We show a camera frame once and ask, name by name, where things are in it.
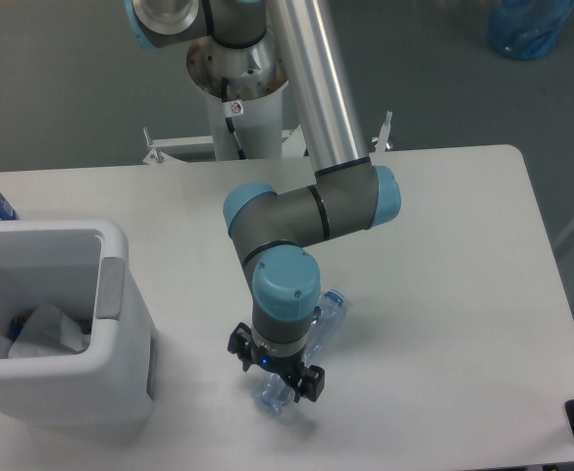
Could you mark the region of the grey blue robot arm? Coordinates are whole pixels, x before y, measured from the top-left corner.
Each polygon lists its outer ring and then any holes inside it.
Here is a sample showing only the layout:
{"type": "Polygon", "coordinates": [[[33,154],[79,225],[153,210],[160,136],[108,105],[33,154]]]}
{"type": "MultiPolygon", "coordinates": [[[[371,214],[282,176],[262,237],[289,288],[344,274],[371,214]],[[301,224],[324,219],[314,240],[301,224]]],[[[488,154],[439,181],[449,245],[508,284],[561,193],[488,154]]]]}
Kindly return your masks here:
{"type": "Polygon", "coordinates": [[[347,87],[326,1],[128,1],[146,48],[188,43],[186,66],[214,97],[236,160],[252,156],[241,130],[256,99],[294,92],[315,182],[286,193],[266,183],[234,189],[223,206],[253,299],[252,321],[228,350],[244,367],[279,376],[296,399],[316,400],[324,370],[304,356],[314,343],[321,274],[307,247],[393,220],[401,207],[392,171],[371,162],[347,87]]]}

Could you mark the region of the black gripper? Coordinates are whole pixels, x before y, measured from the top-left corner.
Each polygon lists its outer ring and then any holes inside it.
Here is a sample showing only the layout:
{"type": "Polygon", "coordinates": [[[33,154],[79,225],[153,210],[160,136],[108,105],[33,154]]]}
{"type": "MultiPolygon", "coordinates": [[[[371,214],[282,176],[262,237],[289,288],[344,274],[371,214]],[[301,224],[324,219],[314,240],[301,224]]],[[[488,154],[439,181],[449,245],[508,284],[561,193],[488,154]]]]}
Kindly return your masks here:
{"type": "Polygon", "coordinates": [[[306,366],[303,351],[308,335],[288,344],[270,343],[259,346],[252,337],[251,328],[240,322],[231,332],[227,350],[241,363],[243,372],[252,366],[279,375],[294,392],[293,401],[302,398],[316,402],[325,387],[325,370],[319,366],[306,366]]]}

